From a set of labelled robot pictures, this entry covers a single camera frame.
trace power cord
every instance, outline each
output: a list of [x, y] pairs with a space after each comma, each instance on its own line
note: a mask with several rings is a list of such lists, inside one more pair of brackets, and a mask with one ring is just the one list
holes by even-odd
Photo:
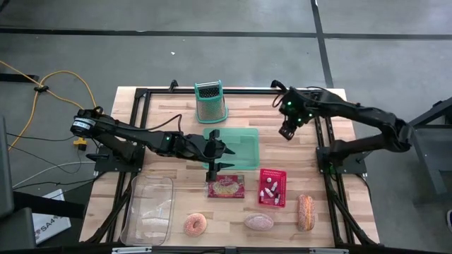
[[[95, 182], [96, 180], [98, 180], [101, 176], [103, 176], [103, 174], [105, 174], [105, 172], [100, 172], [99, 175], [97, 175], [97, 176], [96, 176], [95, 178], [93, 178], [93, 179], [84, 180], [84, 181], [86, 181], [87, 183], [84, 183], [84, 184], [80, 185], [80, 186], [77, 187], [77, 188], [80, 188], [81, 186], [85, 186], [85, 185], [90, 184], [90, 183], [94, 183], [94, 182]], [[76, 184], [76, 183], [80, 183], [80, 182], [84, 182], [84, 181], [78, 181], [78, 182], [73, 182], [73, 183], [67, 183], [66, 185]], [[58, 197], [59, 195], [63, 195], [63, 194], [65, 194], [65, 193], [67, 193], [67, 192], [69, 192], [69, 191], [72, 191], [72, 190], [74, 190], [74, 189], [76, 189], [76, 188], [73, 188], [73, 189], [71, 189], [71, 190], [65, 190], [65, 191], [63, 191], [62, 193], [60, 193], [60, 194], [58, 194], [58, 195], [55, 195], [55, 196], [51, 197], [50, 199], [56, 198], [56, 197]]]
[[47, 162], [47, 163], [49, 163], [49, 164], [52, 164], [52, 165], [56, 166], [57, 168], [59, 168], [60, 170], [66, 172], [67, 174], [74, 174], [74, 173], [77, 173], [77, 171], [76, 171], [76, 172], [69, 172], [69, 171], [66, 171], [66, 170], [64, 170], [62, 167], [58, 166], [57, 164], [55, 164], [55, 163], [53, 163], [53, 162], [49, 162], [48, 160], [46, 160], [46, 159], [44, 159], [44, 158], [41, 158], [41, 157], [39, 157], [39, 156], [37, 156], [37, 155], [34, 155], [34, 154], [31, 153], [31, 152], [27, 152], [27, 151], [22, 150], [22, 149], [17, 148], [17, 147], [12, 147], [12, 146], [9, 145], [9, 144], [8, 144], [8, 146], [11, 147], [11, 148], [13, 148], [13, 149], [16, 149], [16, 150], [19, 150], [19, 151], [21, 151], [21, 152], [24, 152], [24, 153], [26, 153], [27, 155], [31, 155], [31, 156], [33, 156], [34, 158], [40, 159], [40, 160], [42, 160], [43, 162]]
[[39, 83], [39, 82], [37, 82], [36, 80], [33, 80], [32, 78], [28, 77], [28, 76], [27, 76], [26, 74], [24, 74], [23, 72], [19, 71], [18, 69], [16, 69], [16, 68], [10, 66], [9, 64], [7, 64], [7, 63], [5, 63], [5, 62], [3, 62], [3, 61], [0, 61], [0, 64], [3, 64], [4, 66], [10, 68], [11, 70], [15, 71], [16, 73], [21, 74], [22, 76], [24, 76], [25, 78], [27, 78], [28, 80], [32, 81], [34, 84], [37, 85], [37, 87], [35, 87], [35, 98], [33, 99], [32, 110], [31, 110], [31, 114], [30, 114], [30, 117], [29, 117], [29, 119], [28, 119], [28, 122], [26, 123], [26, 125], [25, 125], [25, 127], [22, 129], [22, 131], [19, 133], [18, 137], [16, 137], [16, 139], [11, 143], [11, 146], [10, 146], [10, 148], [8, 149], [8, 151], [10, 151], [10, 150], [12, 149], [12, 147], [19, 141], [19, 139], [20, 139], [20, 137], [22, 136], [22, 134], [24, 134], [24, 132], [25, 132], [25, 131], [28, 129], [28, 127], [30, 126], [31, 121], [33, 120], [33, 116], [35, 115], [35, 109], [36, 109], [36, 104], [37, 104], [37, 98], [39, 97], [39, 94], [40, 94], [41, 92], [48, 92], [48, 93], [51, 94], [53, 97], [55, 97], [55, 98], [57, 98], [57, 99], [59, 99], [59, 100], [61, 100], [61, 101], [63, 101], [63, 102], [68, 102], [68, 103], [70, 103], [70, 104], [73, 104], [73, 105], [77, 106], [77, 107], [80, 108], [80, 109], [83, 109], [83, 107], [82, 107], [80, 104], [78, 104], [77, 102], [74, 102], [74, 101], [71, 101], [71, 100], [69, 100], [69, 99], [66, 99], [66, 98], [63, 98], [63, 97], [60, 97], [60, 96], [56, 95], [54, 92], [52, 92], [52, 91], [49, 90], [49, 87], [48, 87], [48, 86], [44, 85], [45, 81], [46, 81], [48, 78], [52, 77], [53, 75], [56, 75], [56, 74], [59, 74], [59, 73], [67, 73], [67, 74], [74, 75], [77, 79], [79, 79], [79, 80], [86, 86], [86, 89], [88, 90], [88, 92], [89, 92], [89, 94], [90, 94], [90, 96], [91, 96], [91, 100], [93, 101], [94, 107], [97, 106], [97, 105], [96, 105], [96, 102], [95, 102], [95, 100], [94, 100], [93, 93], [91, 92], [90, 86], [89, 86], [89, 85], [86, 83], [86, 81], [84, 81], [84, 79], [82, 79], [77, 73], [74, 73], [74, 72], [72, 72], [72, 71], [56, 71], [56, 72], [50, 73], [49, 75], [46, 75], [46, 76], [41, 80], [41, 82]]
[[2, 12], [5, 7], [9, 4], [10, 0], [3, 0], [3, 2], [1, 2], [0, 4], [0, 12]]
[[276, 95], [275, 99], [274, 99], [273, 102], [271, 103], [271, 106], [272, 106], [272, 107], [276, 108], [277, 106], [279, 106], [279, 105], [281, 104], [281, 102], [283, 101], [282, 98], [280, 99], [280, 101], [279, 101], [277, 104], [275, 104], [276, 100], [277, 100], [280, 96], [281, 96], [281, 94]]
[[96, 121], [98, 123], [104, 123], [104, 124], [107, 124], [107, 125], [110, 125], [110, 126], [114, 126], [116, 128], [120, 128], [120, 129], [123, 129], [123, 130], [129, 130], [129, 131], [153, 131], [155, 129], [161, 128], [161, 127], [169, 124], [171, 121], [175, 120], [178, 117], [179, 117], [179, 121], [177, 123], [177, 128], [179, 129], [179, 132], [181, 132], [182, 114], [177, 114], [177, 115], [173, 116], [170, 120], [168, 120], [168, 121], [166, 121], [166, 122], [164, 122], [164, 123], [162, 123], [160, 125], [151, 127], [151, 128], [130, 128], [130, 127], [125, 127], [125, 126], [118, 126], [118, 125], [116, 125], [114, 123], [109, 123], [109, 122], [98, 120], [98, 119], [90, 119], [90, 120]]
[[372, 194], [370, 193], [370, 187], [369, 187], [369, 184], [367, 183], [366, 179], [365, 179], [362, 175], [360, 175], [360, 174], [356, 174], [356, 176], [358, 176], [359, 178], [361, 178], [362, 181], [364, 182], [364, 184], [366, 185], [366, 187], [367, 187], [367, 192], [369, 192], [369, 199], [370, 199], [370, 202], [372, 202]]
[[77, 170], [75, 170], [72, 174], [78, 173], [80, 171], [80, 168], [82, 167], [82, 159], [80, 158], [80, 150], [77, 149], [77, 157], [78, 157], [78, 162], [80, 162], [78, 164], [78, 168]]
[[100, 146], [99, 144], [97, 144], [96, 140], [94, 138], [91, 138], [91, 140], [93, 141], [93, 143], [96, 145], [96, 153], [99, 152]]
[[72, 184], [77, 184], [77, 183], [85, 183], [85, 182], [93, 181], [94, 179], [88, 179], [88, 180], [82, 180], [82, 181], [75, 181], [75, 182], [72, 182], [72, 183], [60, 183], [60, 182], [53, 182], [53, 181], [45, 181], [45, 182], [41, 182], [41, 183], [25, 184], [24, 186], [16, 187], [16, 188], [14, 188], [13, 190], [18, 190], [18, 189], [20, 189], [20, 188], [25, 188], [25, 187], [30, 187], [30, 186], [36, 186], [36, 185], [41, 185], [41, 184], [49, 184], [49, 183], [52, 183], [52, 184], [54, 184], [55, 186], [60, 186], [60, 185], [67, 186], [67, 185], [72, 185]]
[[64, 139], [59, 139], [59, 140], [52, 140], [52, 139], [48, 139], [48, 138], [36, 138], [36, 137], [25, 137], [25, 136], [20, 136], [20, 135], [15, 135], [12, 133], [6, 133], [7, 135], [12, 135], [13, 137], [19, 137], [19, 138], [26, 138], [26, 139], [33, 139], [33, 140], [43, 140], [43, 141], [52, 141], [52, 142], [61, 142], [61, 141], [66, 141], [66, 140], [70, 140], [71, 138], [74, 138], [75, 135], [69, 137], [69, 138], [64, 138]]
[[[45, 172], [47, 172], [47, 171], [49, 171], [49, 170], [56, 169], [57, 167], [64, 167], [64, 166], [69, 166], [69, 165], [74, 165], [74, 164], [80, 164], [80, 162], [63, 163], [63, 164], [60, 164], [60, 165], [57, 165], [57, 166], [52, 166], [52, 167], [50, 167], [50, 168], [46, 168], [46, 169], [40, 171], [39, 173], [36, 173], [36, 174], [34, 174], [34, 175], [28, 177], [27, 179], [22, 180], [22, 181], [16, 183], [15, 185], [13, 185], [13, 188], [19, 186], [19, 185], [22, 184], [22, 183], [25, 183], [25, 182], [27, 182], [27, 181], [33, 179], [33, 178], [35, 178], [36, 176], [39, 176], [40, 174], [43, 174], [43, 173], [45, 173]], [[95, 164], [95, 162], [81, 162], [81, 164]]]

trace wooden tabletop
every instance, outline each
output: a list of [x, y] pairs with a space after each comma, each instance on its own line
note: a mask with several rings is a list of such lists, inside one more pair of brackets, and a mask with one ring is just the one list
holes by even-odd
[[[112, 116], [129, 122], [136, 87], [118, 87]], [[332, 89], [345, 99], [343, 89]], [[243, 174], [245, 177], [244, 199], [206, 198], [206, 170], [200, 162], [159, 157], [146, 151], [141, 175], [167, 176], [174, 181], [174, 214], [171, 235], [163, 245], [167, 246], [252, 246], [252, 247], [327, 247], [334, 246], [331, 223], [326, 201], [325, 184], [317, 169], [315, 148], [317, 146], [314, 121], [299, 128], [295, 137], [287, 142], [278, 130], [283, 116], [272, 108], [274, 95], [225, 95], [229, 116], [221, 123], [204, 125], [195, 117], [194, 95], [152, 94], [147, 127], [156, 126], [176, 114], [182, 114], [182, 131], [202, 134], [207, 127], [247, 127], [259, 131], [260, 168], [279, 169], [287, 172], [287, 202], [285, 208], [267, 208], [257, 202], [259, 170], [227, 171], [220, 174]], [[137, 123], [140, 122], [141, 108]], [[332, 118], [335, 137], [354, 140], [355, 132], [350, 120]], [[175, 131], [177, 121], [161, 128]], [[107, 173], [94, 182], [80, 240], [86, 240], [103, 223], [111, 211], [118, 173]], [[379, 237], [366, 186], [354, 175], [343, 176], [350, 213], [368, 236], [378, 242]], [[310, 195], [316, 206], [316, 224], [312, 231], [297, 230], [297, 197]], [[207, 229], [197, 238], [183, 233], [183, 223], [191, 213], [202, 213], [207, 219]], [[243, 221], [251, 213], [261, 212], [270, 216], [274, 227], [269, 231], [253, 231]], [[345, 230], [342, 216], [337, 210], [341, 236]], [[118, 217], [115, 239], [120, 235], [123, 212]]]

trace bread roll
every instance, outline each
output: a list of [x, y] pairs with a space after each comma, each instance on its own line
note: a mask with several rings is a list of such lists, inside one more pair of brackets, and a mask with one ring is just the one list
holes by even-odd
[[312, 198], [308, 195], [298, 197], [298, 230], [309, 231], [314, 228], [316, 222], [315, 206]]
[[266, 214], [250, 214], [246, 216], [245, 225], [250, 229], [265, 231], [273, 227], [273, 220]]

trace clear plastic container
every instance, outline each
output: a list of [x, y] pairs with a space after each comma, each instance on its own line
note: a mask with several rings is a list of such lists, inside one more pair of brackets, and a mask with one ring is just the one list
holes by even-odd
[[220, 130], [219, 140], [223, 141], [227, 148], [235, 152], [235, 155], [223, 154], [215, 162], [230, 163], [233, 167], [221, 170], [255, 170], [259, 167], [259, 131], [256, 128], [205, 128], [204, 138], [215, 129]]
[[172, 179], [137, 176], [121, 242], [128, 246], [159, 246], [170, 237], [174, 191]]

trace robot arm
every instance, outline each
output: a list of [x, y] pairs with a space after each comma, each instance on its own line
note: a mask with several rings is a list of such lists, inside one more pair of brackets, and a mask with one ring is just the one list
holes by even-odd
[[406, 152], [411, 147], [412, 128], [404, 120], [381, 109], [346, 102], [327, 90], [306, 95], [291, 87], [280, 101], [279, 112], [285, 115], [279, 133], [287, 140], [292, 139], [297, 128], [317, 116], [341, 116], [380, 129], [381, 134], [372, 137], [332, 142], [328, 156], [338, 166], [348, 155], [358, 152], [379, 149]]
[[[93, 138], [113, 151], [115, 157], [127, 163], [133, 163], [139, 156], [136, 145], [145, 145], [150, 151], [163, 157], [176, 157], [197, 162], [209, 163], [206, 181], [214, 181], [216, 173], [231, 164], [216, 164], [215, 159], [222, 157], [223, 153], [234, 154], [221, 140], [219, 130], [210, 133], [209, 139], [202, 135], [184, 135], [179, 131], [149, 131], [137, 128], [102, 114], [102, 110], [79, 110], [74, 116], [71, 127], [74, 135], [82, 138]], [[120, 141], [117, 137], [129, 142]]]

